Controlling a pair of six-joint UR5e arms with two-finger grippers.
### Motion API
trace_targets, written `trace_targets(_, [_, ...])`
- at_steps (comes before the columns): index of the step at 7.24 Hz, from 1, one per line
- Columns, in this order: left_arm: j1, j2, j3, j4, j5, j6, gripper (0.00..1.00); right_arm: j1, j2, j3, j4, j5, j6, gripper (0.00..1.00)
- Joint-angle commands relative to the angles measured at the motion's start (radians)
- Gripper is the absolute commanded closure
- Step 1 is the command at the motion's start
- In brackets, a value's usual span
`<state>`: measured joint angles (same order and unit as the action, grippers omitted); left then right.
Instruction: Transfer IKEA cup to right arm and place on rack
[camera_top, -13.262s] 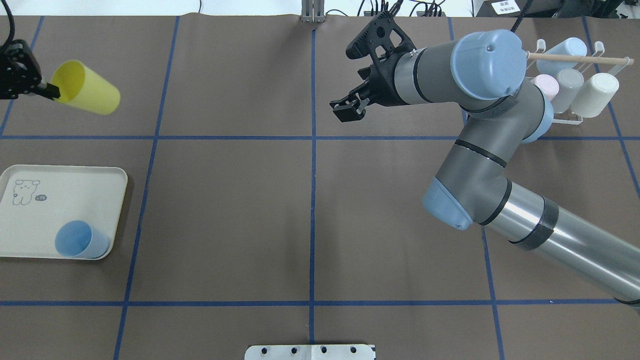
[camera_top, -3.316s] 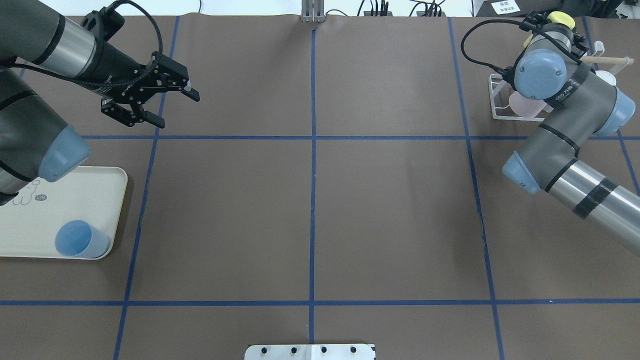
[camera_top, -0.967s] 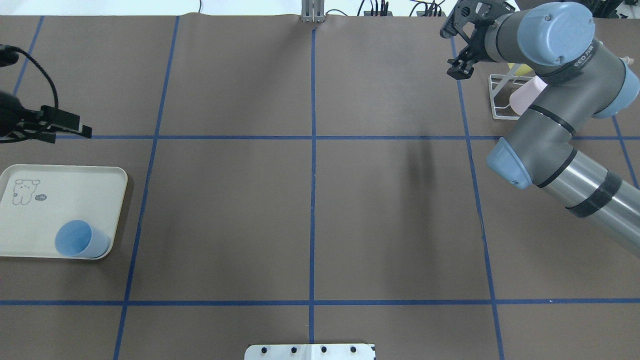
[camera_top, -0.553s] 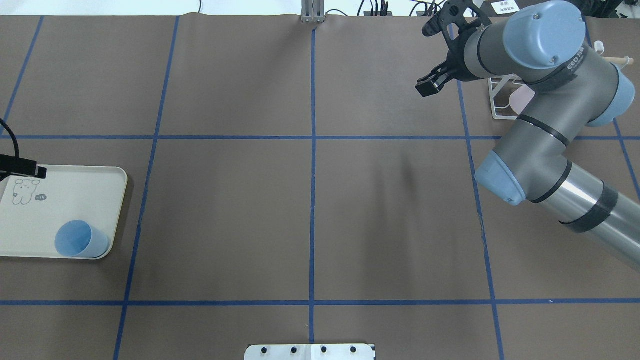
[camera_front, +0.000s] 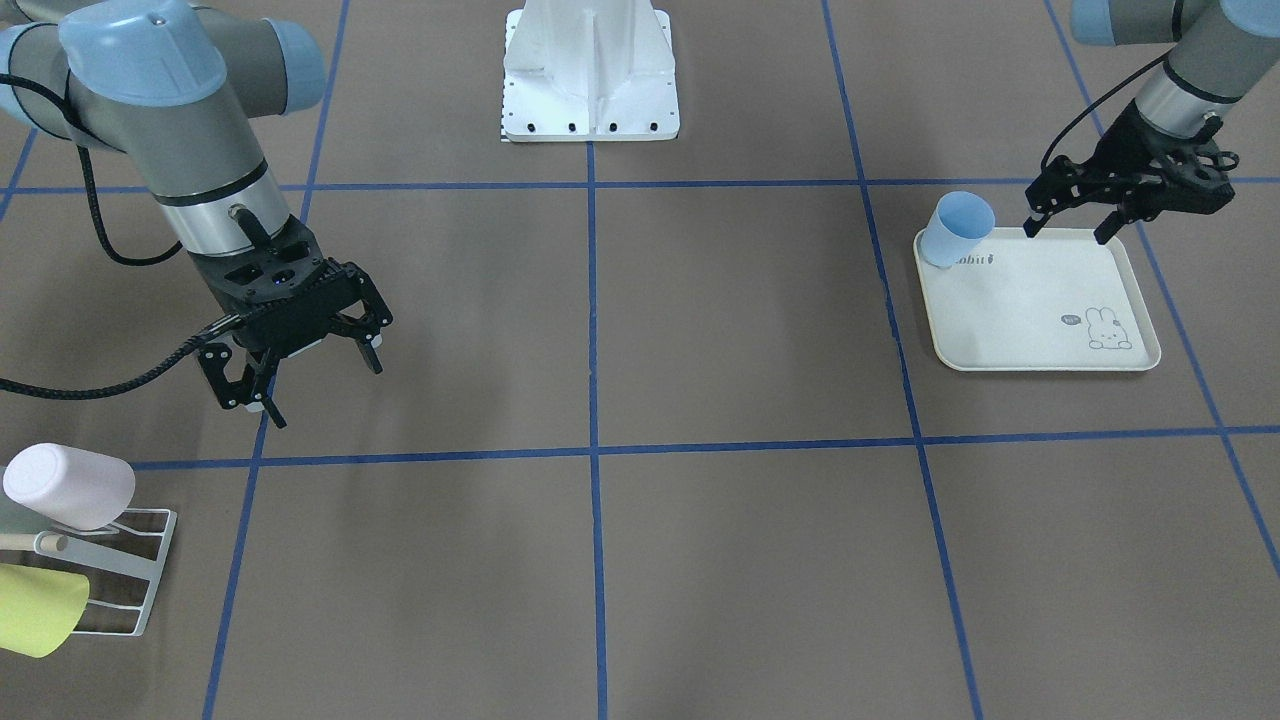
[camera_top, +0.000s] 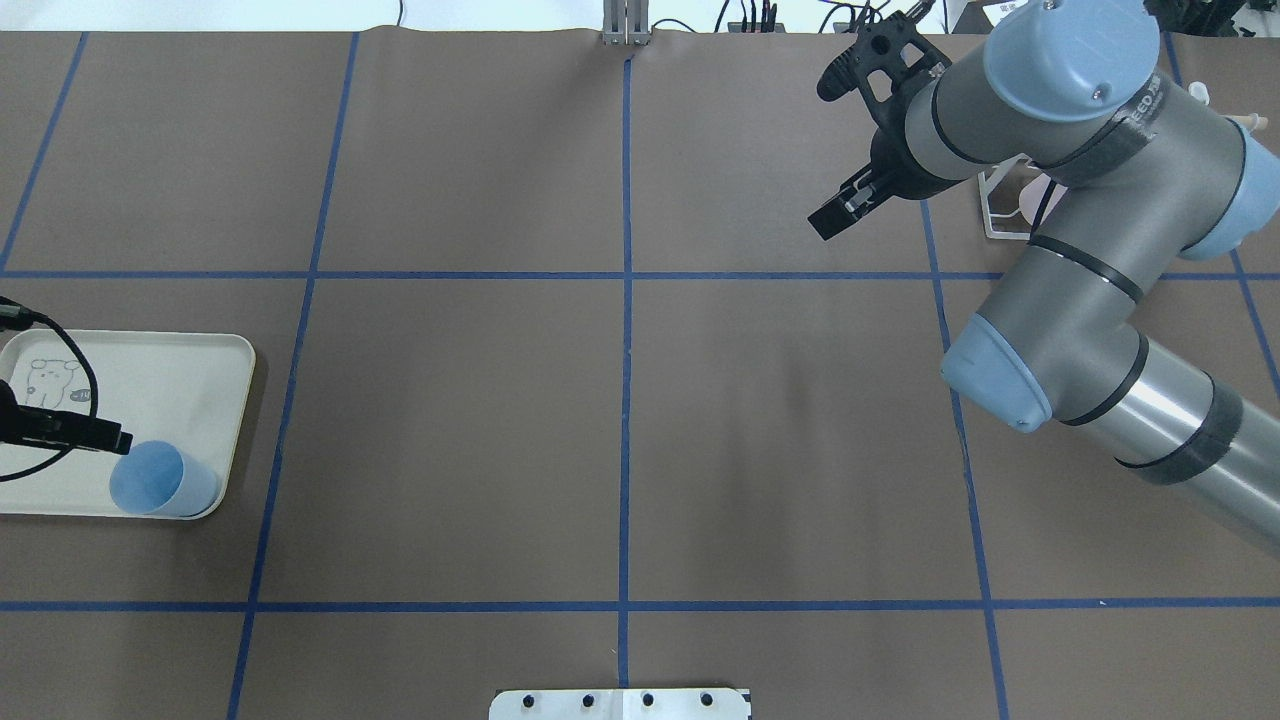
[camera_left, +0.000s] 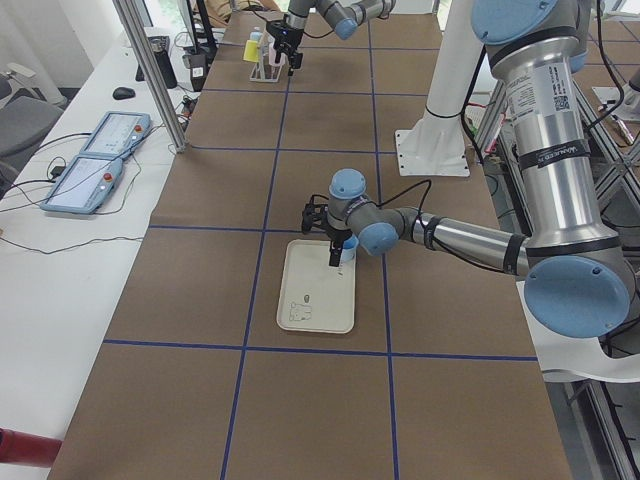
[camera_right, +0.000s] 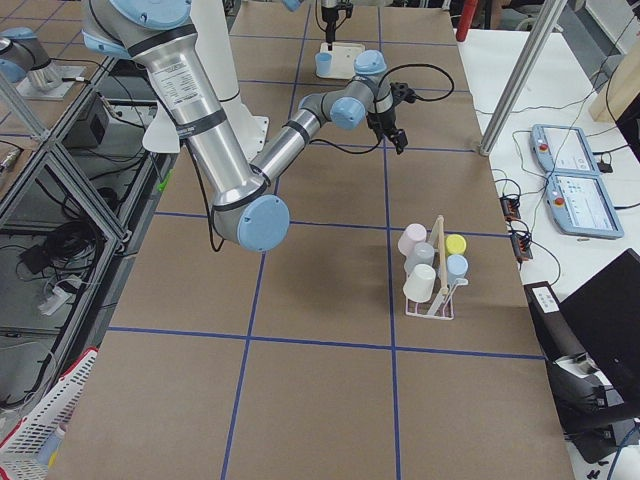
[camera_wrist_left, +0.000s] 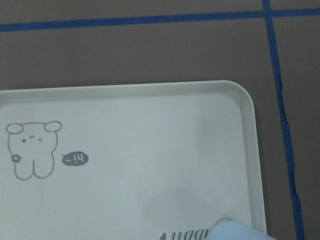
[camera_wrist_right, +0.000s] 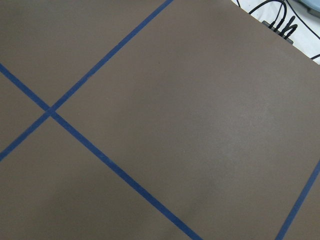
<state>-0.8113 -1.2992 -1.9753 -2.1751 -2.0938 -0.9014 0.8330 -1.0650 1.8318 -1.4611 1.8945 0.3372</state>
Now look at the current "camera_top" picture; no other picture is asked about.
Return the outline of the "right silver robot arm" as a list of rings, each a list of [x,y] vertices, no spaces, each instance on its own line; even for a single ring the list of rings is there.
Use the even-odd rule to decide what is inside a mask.
[[[809,218],[824,240],[1027,158],[1062,188],[943,355],[959,396],[1014,430],[1075,427],[1117,464],[1277,552],[1277,419],[1130,316],[1179,258],[1229,254],[1277,213],[1277,158],[1157,67],[1142,1],[1029,1],[948,59],[901,12],[815,91],[861,95],[870,160]]]

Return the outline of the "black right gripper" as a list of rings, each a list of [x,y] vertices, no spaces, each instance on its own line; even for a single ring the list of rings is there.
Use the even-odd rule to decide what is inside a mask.
[[[868,163],[850,176],[806,222],[823,241],[831,241],[888,199],[927,200],[961,181],[925,169],[911,154],[904,136],[878,128],[872,136]]]

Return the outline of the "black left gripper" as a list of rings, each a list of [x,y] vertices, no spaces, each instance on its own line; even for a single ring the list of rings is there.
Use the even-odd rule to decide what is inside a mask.
[[[26,407],[1,380],[1,442],[54,451],[128,455],[133,436],[118,421],[78,413]]]

